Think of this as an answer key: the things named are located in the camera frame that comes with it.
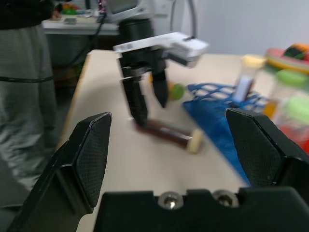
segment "colorful toy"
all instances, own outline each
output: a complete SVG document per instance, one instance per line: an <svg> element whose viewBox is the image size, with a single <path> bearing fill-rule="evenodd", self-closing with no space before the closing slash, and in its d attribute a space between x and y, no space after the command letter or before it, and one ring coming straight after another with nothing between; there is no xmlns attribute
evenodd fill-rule
<svg viewBox="0 0 309 232"><path fill-rule="evenodd" d="M77 10L79 10L78 6L70 3L65 3L62 5L61 13L64 15L77 15Z"/></svg>
<svg viewBox="0 0 309 232"><path fill-rule="evenodd" d="M309 51L309 46L304 43L296 43L285 50L284 56L295 59L304 59L305 53Z"/></svg>
<svg viewBox="0 0 309 232"><path fill-rule="evenodd" d="M296 58L285 56L285 50L279 48L270 48L266 52L266 59L268 64L279 68L299 71L309 74L309 62L308 60L299 60Z"/></svg>

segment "screw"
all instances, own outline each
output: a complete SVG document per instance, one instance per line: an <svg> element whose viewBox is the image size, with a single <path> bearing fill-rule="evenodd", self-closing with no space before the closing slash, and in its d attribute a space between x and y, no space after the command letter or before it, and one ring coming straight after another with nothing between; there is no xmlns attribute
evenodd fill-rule
<svg viewBox="0 0 309 232"><path fill-rule="evenodd" d="M215 191L212 195L221 205L231 208L239 207L237 196L230 191L218 190Z"/></svg>
<svg viewBox="0 0 309 232"><path fill-rule="evenodd" d="M166 192L159 197L158 204L164 209L176 210L183 207L183 197L176 192Z"/></svg>

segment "table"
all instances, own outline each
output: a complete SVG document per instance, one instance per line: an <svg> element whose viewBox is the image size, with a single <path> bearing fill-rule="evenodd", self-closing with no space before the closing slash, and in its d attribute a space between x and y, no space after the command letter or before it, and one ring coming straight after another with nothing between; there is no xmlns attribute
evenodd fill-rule
<svg viewBox="0 0 309 232"><path fill-rule="evenodd" d="M76 18L77 24L64 24L66 18ZM46 34L62 35L93 35L97 31L98 23L96 18L84 18L74 15L63 15L61 20L45 20L43 27ZM105 23L99 35L118 35L118 26L112 23Z"/></svg>
<svg viewBox="0 0 309 232"><path fill-rule="evenodd" d="M135 131L126 99L120 85L121 74L117 55L112 51L92 51L83 69L63 130L62 143L75 125L88 116L112 112L113 121L108 163L101 193L106 191L153 190L155 195L166 191L185 194L187 189L226 189L237 192L245 186L238 173L220 154L208 138L198 155L166 141ZM240 56L205 55L197 67L187 69L169 62L170 80L185 85L217 82L234 84L240 72ZM182 126L197 126L182 109L181 101L170 102L163 110L152 93L148 80L142 82L150 117ZM255 90L268 95L274 85L272 74L261 71ZM92 232L98 208L80 221L78 232Z"/></svg>

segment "green lid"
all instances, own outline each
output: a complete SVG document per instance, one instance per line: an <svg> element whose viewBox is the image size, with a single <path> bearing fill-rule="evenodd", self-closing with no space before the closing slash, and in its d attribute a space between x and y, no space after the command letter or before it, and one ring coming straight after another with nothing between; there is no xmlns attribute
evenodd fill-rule
<svg viewBox="0 0 309 232"><path fill-rule="evenodd" d="M303 87L309 78L309 76L307 76L302 72L300 73L297 71L286 70L286 69L277 72L277 77L281 83L296 88Z"/></svg>
<svg viewBox="0 0 309 232"><path fill-rule="evenodd" d="M284 109L288 116L309 125L309 99L291 98Z"/></svg>

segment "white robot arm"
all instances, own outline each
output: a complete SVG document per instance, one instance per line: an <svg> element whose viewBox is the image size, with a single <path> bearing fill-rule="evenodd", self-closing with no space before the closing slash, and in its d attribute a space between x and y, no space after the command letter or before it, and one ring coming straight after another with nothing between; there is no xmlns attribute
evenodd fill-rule
<svg viewBox="0 0 309 232"><path fill-rule="evenodd" d="M151 22L155 15L154 0L107 0L106 3L102 12L119 25L122 44L114 50L120 54L122 83L131 115L144 127L148 111L139 85L142 75L152 72L154 93L164 108L169 98L166 59L192 68L206 53L208 44L179 32L155 36Z"/></svg>

